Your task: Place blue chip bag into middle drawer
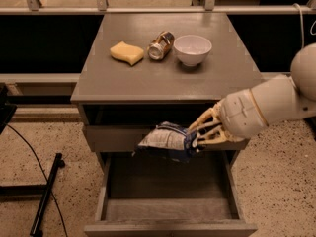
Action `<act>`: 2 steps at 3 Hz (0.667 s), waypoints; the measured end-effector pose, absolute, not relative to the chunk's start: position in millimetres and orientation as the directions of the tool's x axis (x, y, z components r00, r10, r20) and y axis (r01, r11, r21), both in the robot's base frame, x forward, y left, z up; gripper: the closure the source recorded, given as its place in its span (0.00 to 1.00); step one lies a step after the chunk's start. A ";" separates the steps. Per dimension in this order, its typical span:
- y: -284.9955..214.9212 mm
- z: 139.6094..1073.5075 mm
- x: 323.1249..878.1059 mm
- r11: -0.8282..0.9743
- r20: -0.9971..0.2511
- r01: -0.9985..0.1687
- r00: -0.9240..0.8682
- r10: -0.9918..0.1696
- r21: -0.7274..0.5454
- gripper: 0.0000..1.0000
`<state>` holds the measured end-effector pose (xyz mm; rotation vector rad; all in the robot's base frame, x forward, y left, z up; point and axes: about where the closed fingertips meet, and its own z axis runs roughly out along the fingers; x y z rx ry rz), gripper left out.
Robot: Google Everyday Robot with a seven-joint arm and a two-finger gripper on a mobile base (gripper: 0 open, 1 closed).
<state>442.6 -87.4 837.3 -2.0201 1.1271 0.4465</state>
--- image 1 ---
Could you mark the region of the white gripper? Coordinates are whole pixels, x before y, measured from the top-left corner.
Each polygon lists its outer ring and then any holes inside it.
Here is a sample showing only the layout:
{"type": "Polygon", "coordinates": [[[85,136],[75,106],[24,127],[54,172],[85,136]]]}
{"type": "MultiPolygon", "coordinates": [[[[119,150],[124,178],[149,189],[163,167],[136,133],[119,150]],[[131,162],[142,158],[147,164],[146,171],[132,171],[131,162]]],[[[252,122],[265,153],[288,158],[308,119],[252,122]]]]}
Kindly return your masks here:
{"type": "Polygon", "coordinates": [[[268,127],[250,89],[229,94],[219,104],[189,126],[188,131],[196,134],[192,147],[241,142],[268,127]]]}

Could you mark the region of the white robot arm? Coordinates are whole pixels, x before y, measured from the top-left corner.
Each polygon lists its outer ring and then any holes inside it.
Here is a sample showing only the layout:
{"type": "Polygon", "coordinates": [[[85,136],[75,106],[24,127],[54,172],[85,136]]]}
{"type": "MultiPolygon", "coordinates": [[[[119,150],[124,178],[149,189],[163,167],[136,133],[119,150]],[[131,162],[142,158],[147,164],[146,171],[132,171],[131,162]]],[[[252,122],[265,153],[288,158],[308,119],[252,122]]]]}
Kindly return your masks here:
{"type": "Polygon", "coordinates": [[[294,56],[290,74],[227,95],[189,127],[194,147],[240,142],[283,120],[316,116],[316,44],[294,56]]]}

